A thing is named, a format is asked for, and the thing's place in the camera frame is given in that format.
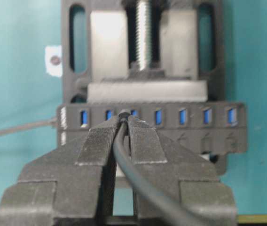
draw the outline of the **black wire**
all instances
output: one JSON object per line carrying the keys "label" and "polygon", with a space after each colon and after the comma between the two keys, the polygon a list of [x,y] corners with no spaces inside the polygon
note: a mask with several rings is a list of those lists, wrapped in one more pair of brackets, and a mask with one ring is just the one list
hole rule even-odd
{"label": "black wire", "polygon": [[36,122],[31,122],[31,123],[20,125],[20,126],[11,127],[8,129],[1,129],[0,136],[8,135],[11,133],[16,133],[16,132],[23,131],[23,130],[34,129],[38,127],[55,126],[55,124],[56,124],[56,117],[48,119],[48,120],[36,121]]}
{"label": "black wire", "polygon": [[127,131],[124,121],[114,140],[114,156],[133,189],[144,199],[149,201],[162,215],[163,219],[174,226],[207,226],[210,225],[200,216],[183,208],[179,202],[173,200],[155,188],[136,169],[124,149],[123,141]]}

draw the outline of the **rectangular hole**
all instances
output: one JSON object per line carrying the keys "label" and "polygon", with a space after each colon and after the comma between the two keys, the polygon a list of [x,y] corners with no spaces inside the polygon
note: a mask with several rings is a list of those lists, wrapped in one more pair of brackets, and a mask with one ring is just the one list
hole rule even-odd
{"label": "rectangular hole", "polygon": [[87,65],[86,13],[79,5],[70,9],[70,66],[75,73],[82,73]]}
{"label": "rectangular hole", "polygon": [[157,110],[155,112],[156,125],[162,124],[162,110]]}
{"label": "rectangular hole", "polygon": [[228,110],[228,124],[235,126],[237,124],[237,109],[231,108]]}
{"label": "rectangular hole", "polygon": [[212,123],[212,109],[208,108],[204,110],[204,124],[208,125]]}
{"label": "rectangular hole", "polygon": [[187,110],[180,110],[180,125],[185,125],[187,121]]}
{"label": "rectangular hole", "polygon": [[113,115],[112,110],[107,110],[105,112],[105,120],[111,119],[112,115]]}
{"label": "rectangular hole", "polygon": [[81,116],[81,127],[85,127],[88,124],[87,111],[82,111],[80,113],[80,116]]}
{"label": "rectangular hole", "polygon": [[216,67],[214,8],[204,3],[198,8],[199,68],[210,72]]}

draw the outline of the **slotted opening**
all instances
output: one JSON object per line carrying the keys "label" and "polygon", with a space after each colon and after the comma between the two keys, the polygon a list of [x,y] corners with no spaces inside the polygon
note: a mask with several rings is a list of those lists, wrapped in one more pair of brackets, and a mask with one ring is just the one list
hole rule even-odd
{"label": "slotted opening", "polygon": [[198,8],[199,69],[210,72],[216,66],[214,9],[210,4]]}
{"label": "slotted opening", "polygon": [[70,66],[75,73],[82,73],[87,65],[85,9],[74,5],[70,9]]}

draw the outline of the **teal background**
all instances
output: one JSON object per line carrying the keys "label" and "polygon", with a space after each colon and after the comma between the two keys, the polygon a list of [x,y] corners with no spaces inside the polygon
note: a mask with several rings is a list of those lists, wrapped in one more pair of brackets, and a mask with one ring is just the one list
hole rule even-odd
{"label": "teal background", "polygon": [[[267,214],[267,0],[225,0],[224,25],[227,98],[248,106],[249,151],[230,155],[222,181],[240,214]],[[44,51],[60,43],[60,0],[0,0],[0,129],[54,116],[61,79],[46,74]],[[54,148],[52,128],[0,137],[0,197]],[[115,214],[130,214],[130,191],[117,193]]]}

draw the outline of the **black cable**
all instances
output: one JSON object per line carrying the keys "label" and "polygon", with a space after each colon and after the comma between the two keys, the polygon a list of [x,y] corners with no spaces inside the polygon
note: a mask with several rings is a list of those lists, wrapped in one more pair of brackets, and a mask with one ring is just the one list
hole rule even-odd
{"label": "black cable", "polygon": [[173,226],[207,226],[210,225],[200,216],[183,208],[180,203],[173,200],[163,192],[155,188],[147,181],[130,161],[123,141],[127,131],[126,121],[122,122],[114,140],[114,156],[120,168],[124,172],[133,189],[144,199],[149,201],[161,213],[163,219]]}
{"label": "black cable", "polygon": [[56,117],[48,119],[48,120],[36,121],[36,122],[32,122],[32,123],[28,123],[28,124],[24,124],[24,125],[20,125],[16,127],[11,127],[8,129],[2,129],[0,130],[0,136],[4,136],[7,134],[11,134],[11,133],[16,133],[16,132],[23,131],[23,130],[34,129],[38,127],[55,126],[55,124],[56,124]]}

